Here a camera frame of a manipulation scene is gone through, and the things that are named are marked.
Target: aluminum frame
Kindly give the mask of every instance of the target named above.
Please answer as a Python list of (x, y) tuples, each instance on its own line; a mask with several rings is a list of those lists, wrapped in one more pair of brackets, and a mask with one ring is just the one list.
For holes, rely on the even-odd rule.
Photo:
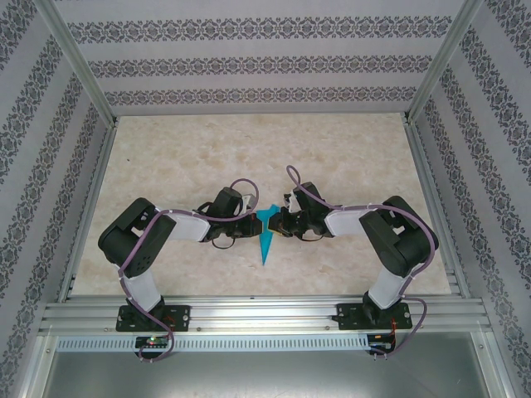
[(115, 120), (109, 101), (105, 98), (103, 90), (100, 88), (87, 60), (83, 57), (80, 48), (77, 46), (70, 29), (61, 17), (59, 10), (57, 10), (54, 1), (35, 0), (34, 3), (70, 62), (72, 69), (77, 74), (92, 103), (98, 109), (101, 118), (105, 122), (105, 127), (109, 127)]
[[(428, 172), (429, 168), (423, 156), (415, 126), (409, 125), (405, 114), (402, 114), (402, 121), (421, 180), (430, 218), (436, 233), (440, 236), (441, 255), (451, 287), (451, 294), (421, 296), (428, 303), (428, 315), (419, 332), (469, 332), (490, 396), (513, 397), (514, 391), (483, 301), (481, 298), (470, 298), (470, 292), (448, 232), (448, 225), (436, 195), (434, 182)], [(90, 202), (83, 215), (83, 225), (66, 273), (65, 281), (69, 283), (65, 283), (61, 289), (60, 302), (49, 303), (45, 308), (30, 365), (22, 381), (20, 397), (42, 397), (57, 344), (62, 338), (94, 337), (101, 342), (112, 340), (117, 336), (146, 335), (146, 333), (115, 331), (118, 308), (124, 305), (124, 298), (121, 296), (69, 297), (105, 175), (117, 125), (118, 120), (110, 127), (104, 153), (97, 168)], [(192, 307), (189, 332), (175, 333), (177, 339), (186, 334), (187, 339), (192, 341), (194, 338), (204, 341), (209, 337), (228, 339), (249, 336), (302, 338), (345, 337), (358, 334), (361, 336), (368, 331), (340, 331), (338, 324), (331, 319), (337, 314), (336, 304), (361, 303), (361, 300), (361, 296), (165, 297), (167, 304), (186, 304)], [(414, 323), (418, 322), (421, 311), (419, 303), (410, 303)], [(370, 332), (388, 332), (388, 330)], [(407, 331), (397, 332), (400, 335), (407, 333)]]
[(465, 35), (466, 29), (468, 29), (468, 26), (472, 23), (481, 4), (481, 0), (465, 0), (457, 15), (455, 15), (450, 30), (446, 34), (439, 51), (433, 58), (421, 85), (413, 97), (409, 109), (410, 122), (417, 120), (418, 116), (422, 113), (424, 104), (428, 101), (428, 98), (430, 98), (433, 88), (441, 77), (442, 72), (446, 68), (455, 49), (459, 45), (461, 38)]

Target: damask wall panel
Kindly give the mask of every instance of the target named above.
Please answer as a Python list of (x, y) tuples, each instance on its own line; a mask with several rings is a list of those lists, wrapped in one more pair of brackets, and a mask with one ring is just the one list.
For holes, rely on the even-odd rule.
[(461, 0), (56, 2), (116, 114), (404, 111)]
[(531, 396), (528, 6), (482, 4), (417, 120), (467, 281), (485, 300), (517, 396)]
[(0, 397), (54, 301), (106, 127), (31, 2), (0, 2)]

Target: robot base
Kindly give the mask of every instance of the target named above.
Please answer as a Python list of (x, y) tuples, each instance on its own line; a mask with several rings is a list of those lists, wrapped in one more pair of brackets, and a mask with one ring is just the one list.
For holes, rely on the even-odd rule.
[[(164, 305), (156, 317), (174, 332), (187, 332), (190, 324), (190, 306)], [(164, 332), (158, 324), (147, 319), (136, 308), (123, 305), (119, 308), (116, 332)]]
[(341, 303), (336, 306), (338, 315), (332, 317), (339, 325), (339, 330), (381, 330), (392, 327), (392, 319), (396, 322), (396, 329), (411, 329), (413, 327), (409, 306), (397, 303), (385, 310), (385, 317), (373, 323), (363, 311), (362, 303)]

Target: teal triangular block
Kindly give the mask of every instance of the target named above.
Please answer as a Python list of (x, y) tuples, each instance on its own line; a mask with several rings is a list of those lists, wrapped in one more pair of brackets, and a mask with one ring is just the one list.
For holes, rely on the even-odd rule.
[(256, 212), (258, 220), (262, 221), (263, 230), (260, 234), (260, 249), (262, 252), (262, 265), (266, 265), (267, 255), (269, 253), (269, 248), (271, 247), (271, 241), (273, 240), (273, 232), (267, 229), (269, 224), (269, 219), (275, 213), (278, 213), (280, 208), (277, 205), (271, 205), (267, 210), (259, 210)]

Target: wire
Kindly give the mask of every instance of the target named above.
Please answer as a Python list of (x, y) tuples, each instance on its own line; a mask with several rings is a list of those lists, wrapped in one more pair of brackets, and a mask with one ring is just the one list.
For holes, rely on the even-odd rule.
[(150, 363), (158, 362), (158, 361), (162, 361), (165, 357), (170, 355), (170, 353), (175, 348), (175, 336), (173, 335), (173, 332), (172, 332), (172, 330), (170, 329), (170, 327), (168, 325), (166, 325), (165, 323), (159, 321), (158, 319), (156, 319), (156, 317), (154, 317), (148, 311), (143, 309), (142, 306), (133, 298), (133, 295), (131, 294), (131, 292), (129, 291), (127, 285), (125, 284), (125, 280), (124, 280), (124, 278), (125, 278), (125, 276), (124, 276), (125, 270), (127, 269), (127, 267), (129, 267), (129, 264), (131, 263), (133, 258), (136, 256), (137, 252), (140, 249), (140, 246), (142, 246), (142, 244), (144, 243), (144, 241), (146, 240), (146, 238), (148, 236), (148, 233), (151, 231), (151, 229), (155, 225), (155, 222), (157, 222), (157, 220), (160, 217), (164, 216), (165, 214), (184, 214), (184, 215), (187, 215), (187, 216), (201, 218), (201, 219), (206, 220), (206, 221), (218, 221), (218, 222), (237, 221), (237, 220), (240, 220), (240, 219), (242, 219), (244, 217), (249, 216), (256, 209), (256, 205), (258, 204), (258, 199), (260, 198), (260, 193), (258, 192), (258, 186), (253, 181), (251, 181), (251, 180), (249, 180), (247, 178), (238, 178), (237, 180), (235, 180), (231, 184), (231, 188), (234, 187), (238, 182), (248, 182), (249, 184), (251, 184), (253, 186), (253, 188), (255, 188), (255, 197), (256, 197), (255, 204), (248, 211), (246, 211), (243, 214), (240, 214), (239, 216), (234, 216), (234, 217), (229, 217), (229, 218), (218, 218), (218, 217), (205, 216), (203, 214), (199, 214), (199, 213), (196, 213), (194, 211), (185, 211), (185, 210), (179, 210), (179, 209), (161, 210), (157, 214), (155, 214), (155, 216), (151, 219), (151, 221), (149, 222), (148, 226), (146, 226), (146, 228), (144, 229), (144, 233), (140, 236), (139, 240), (136, 242), (136, 245), (134, 246), (134, 248), (129, 253), (127, 259), (125, 259), (125, 261), (122, 264), (122, 266), (119, 267), (119, 269), (118, 269), (119, 284), (122, 287), (122, 290), (125, 292), (125, 295), (126, 295), (127, 299), (129, 300), (129, 302), (131, 303), (131, 305), (133, 305), (136, 309), (138, 309), (140, 311), (140, 313), (142, 313), (146, 318), (152, 320), (153, 322), (158, 324), (162, 329), (164, 329), (166, 332), (168, 332), (168, 335), (169, 335), (170, 340), (171, 340), (169, 349), (166, 352), (163, 352), (162, 354), (160, 354), (156, 358), (148, 359), (148, 358), (142, 357), (142, 351), (143, 351), (144, 347), (141, 347), (140, 350), (139, 350), (139, 358), (140, 358), (141, 362), (150, 362)]
[(426, 318), (426, 314), (427, 314), (427, 311), (428, 311), (428, 306), (426, 304), (426, 301), (424, 301), (422, 298), (418, 298), (418, 297), (405, 296), (404, 292), (406, 291), (407, 287), (412, 282), (412, 280), (415, 278), (415, 276), (419, 275), (424, 269), (426, 269), (428, 267), (428, 265), (431, 264), (431, 262), (433, 261), (433, 258), (435, 257), (435, 250), (436, 250), (435, 241), (433, 240), (433, 236), (431, 236), (430, 230), (428, 230), (428, 228), (424, 224), (424, 222), (422, 222), (418, 217), (415, 217), (413, 214), (411, 214), (411, 213), (409, 213), (407, 211), (404, 211), (402, 209), (399, 209), (398, 207), (395, 207), (395, 206), (387, 206), (387, 205), (334, 206), (334, 205), (331, 205), (331, 204), (327, 203), (326, 201), (324, 201), (323, 199), (321, 199), (320, 197), (317, 197), (316, 195), (314, 195), (313, 193), (311, 193), (310, 191), (308, 191), (306, 188), (304, 188), (302, 186), (299, 171), (297, 171), (297, 169), (295, 167), (293, 167), (291, 165), (288, 165), (285, 168), (285, 170), (287, 171), (288, 176), (290, 176), (291, 181), (293, 181), (295, 183), (297, 188), (299, 188), (307, 196), (311, 197), (312, 199), (314, 199), (316, 202), (320, 203), (323, 206), (327, 206), (328, 208), (330, 208), (332, 210), (338, 210), (338, 211), (348, 211), (348, 210), (360, 211), (360, 210), (376, 210), (376, 209), (393, 211), (393, 212), (398, 213), (401, 216), (404, 216), (404, 217), (410, 219), (411, 221), (413, 221), (415, 224), (418, 225), (419, 228), (421, 228), (422, 232), (424, 232), (424, 234), (426, 235), (426, 238), (428, 239), (428, 242), (430, 243), (430, 254), (428, 255), (428, 257), (427, 257), (427, 259), (426, 259), (426, 261), (424, 262), (423, 265), (421, 265), (417, 269), (414, 269), (409, 274), (409, 277), (408, 277), (407, 281), (404, 283), (404, 285), (402, 286), (402, 288), (398, 292), (398, 296), (399, 297), (401, 297), (403, 299), (406, 299), (406, 300), (417, 301), (417, 302), (422, 304), (422, 307), (424, 309), (422, 311), (421, 319), (418, 321), (417, 325), (413, 328), (411, 333), (409, 333), (407, 335), (407, 337), (402, 342), (402, 344), (400, 344), (400, 346), (398, 346), (393, 352), (390, 352), (389, 354), (385, 354), (384, 352), (382, 352), (382, 351), (380, 351), (378, 349), (372, 348), (374, 351), (380, 352), (379, 355), (378, 355), (379, 357), (386, 357), (387, 358), (387, 357), (391, 357), (391, 356), (395, 355), (396, 353), (400, 352), (402, 350), (402, 348), (406, 344), (409, 343), (409, 341), (415, 335), (417, 330), (421, 327), (422, 322), (424, 322), (424, 319)]
[(232, 243), (230, 246), (226, 246), (226, 247), (221, 247), (221, 246), (218, 246), (214, 243), (215, 239), (212, 239), (212, 246), (214, 246), (216, 249), (219, 249), (219, 250), (227, 250), (227, 249), (230, 249), (232, 246), (234, 246), (234, 242), (236, 242), (236, 238), (232, 238)]
[(392, 343), (391, 344), (394, 344), (397, 342), (397, 321), (395, 321), (395, 318), (391, 319), (391, 328), (392, 328), (392, 331), (391, 331)]
[(212, 202), (211, 201), (205, 201), (202, 205), (200, 205), (200, 207), (198, 207), (195, 210), (195, 212), (203, 214), (204, 210), (205, 210), (205, 207), (210, 207), (210, 206), (212, 206)]
[[(166, 315), (166, 316), (163, 318), (163, 320), (164, 320), (164, 319), (167, 319), (168, 321), (170, 321), (170, 322), (171, 322), (171, 323), (170, 323), (171, 325), (175, 325), (175, 324), (177, 324), (177, 323), (175, 322), (175, 319), (173, 319), (173, 318), (170, 317), (169, 315)], [(171, 327), (171, 329), (172, 329), (172, 332), (175, 332), (175, 327)]]
[(297, 238), (299, 238), (299, 240), (302, 240), (303, 242), (316, 242), (316, 241), (321, 240), (321, 239), (324, 238), (323, 235), (321, 235), (321, 237), (320, 237), (320, 238), (317, 238), (317, 239), (305, 239), (305, 238), (303, 238), (302, 236), (297, 236), (297, 235), (295, 235), (295, 236), (296, 236)]

